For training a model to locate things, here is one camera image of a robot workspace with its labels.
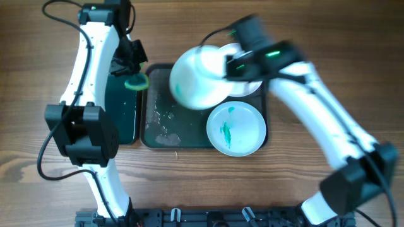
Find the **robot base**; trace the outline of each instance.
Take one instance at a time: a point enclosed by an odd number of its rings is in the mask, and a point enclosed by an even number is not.
[[[269,209],[206,209],[163,211],[161,209],[133,209],[137,221],[125,227],[298,227],[306,225],[296,207],[272,207]],[[77,212],[75,227],[115,226],[111,221],[100,225],[97,210]],[[318,227],[356,227],[353,213],[335,218]]]

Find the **dark green tray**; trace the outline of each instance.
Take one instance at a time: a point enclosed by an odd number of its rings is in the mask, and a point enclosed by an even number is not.
[[[149,149],[208,149],[213,148],[206,133],[206,122],[215,107],[207,110],[190,110],[178,104],[169,89],[169,77],[174,64],[151,65],[146,74],[150,87],[143,91],[140,122],[140,140]],[[267,125],[266,91],[263,83],[251,95],[227,97],[222,103],[241,101],[255,107]]]
[[[131,144],[139,136],[141,92],[125,88],[131,76],[108,76],[105,111],[119,131],[119,144]]]

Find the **white plate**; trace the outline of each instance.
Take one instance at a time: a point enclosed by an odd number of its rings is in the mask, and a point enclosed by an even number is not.
[[[231,55],[231,54],[236,54],[238,52],[242,52],[242,49],[241,49],[240,44],[234,43],[234,44],[224,45],[223,47],[221,47],[219,49],[219,51],[222,52],[222,54],[224,56],[226,56],[226,55]],[[243,96],[250,95],[251,93],[256,91],[259,88],[259,86],[261,86],[261,83],[262,83],[262,81],[251,82],[251,83],[234,82],[233,90],[229,96],[243,97]]]
[[[266,124],[253,106],[232,101],[212,111],[206,132],[212,145],[220,152],[241,157],[261,147],[265,140]]]

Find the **wood grain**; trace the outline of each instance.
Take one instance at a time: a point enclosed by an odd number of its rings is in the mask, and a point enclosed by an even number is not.
[[[36,159],[49,133],[48,103],[66,88],[78,32],[42,15],[43,1],[0,1],[0,226],[72,226],[74,212],[96,206],[83,176],[46,182]],[[404,3],[402,1],[141,0],[132,32],[150,62],[174,62],[214,29],[259,13],[277,40],[292,39],[314,61],[329,89],[358,123],[380,141],[404,150]],[[78,9],[49,12],[76,21]],[[230,42],[224,35],[209,41]],[[312,196],[331,173],[318,145],[272,96],[271,141],[245,158],[214,150],[149,151],[139,141],[121,146],[117,165],[134,207],[293,206]],[[76,168],[51,142],[48,175]],[[392,187],[404,223],[404,165]],[[362,209],[390,225],[383,196]],[[362,218],[358,226],[371,226]]]

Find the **green led light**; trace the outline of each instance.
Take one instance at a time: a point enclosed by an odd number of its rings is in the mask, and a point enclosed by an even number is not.
[[[280,54],[280,51],[274,51],[274,52],[267,53],[266,56],[267,57],[273,57],[273,56],[276,56],[278,54]]]
[[[232,32],[230,32],[230,33],[227,34],[226,36],[233,35],[234,33],[235,33],[235,30],[232,30]]]
[[[244,67],[244,65],[241,65],[241,66],[237,67],[236,70],[239,70],[239,69],[241,69],[243,67]]]

